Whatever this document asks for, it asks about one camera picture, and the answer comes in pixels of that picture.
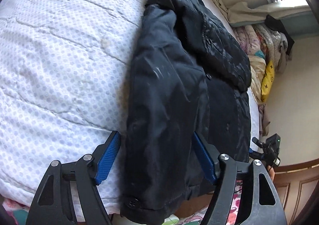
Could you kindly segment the person's right hand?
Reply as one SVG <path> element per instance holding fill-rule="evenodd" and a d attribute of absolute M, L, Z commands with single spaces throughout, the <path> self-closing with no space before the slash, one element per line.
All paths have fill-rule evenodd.
<path fill-rule="evenodd" d="M 269 175 L 271 181 L 273 182 L 274 178 L 275 178 L 275 170 L 274 170 L 274 168 L 271 167 L 271 166 L 266 166 L 266 169 L 267 169 L 267 172 L 268 172 L 268 175 Z"/>

